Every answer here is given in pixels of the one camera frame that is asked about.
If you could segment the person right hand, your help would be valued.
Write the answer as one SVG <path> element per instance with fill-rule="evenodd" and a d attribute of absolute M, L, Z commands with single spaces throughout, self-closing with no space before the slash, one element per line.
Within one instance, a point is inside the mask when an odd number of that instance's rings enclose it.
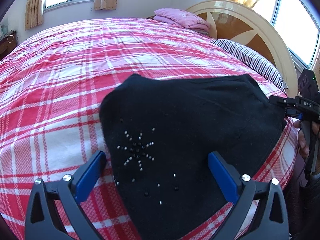
<path fill-rule="evenodd" d="M 300 156 L 305 160 L 309 156 L 310 148 L 306 143 L 306 139 L 301 127 L 301 121 L 295 121 L 293 123 L 295 128 L 298 128 L 298 144 Z"/>

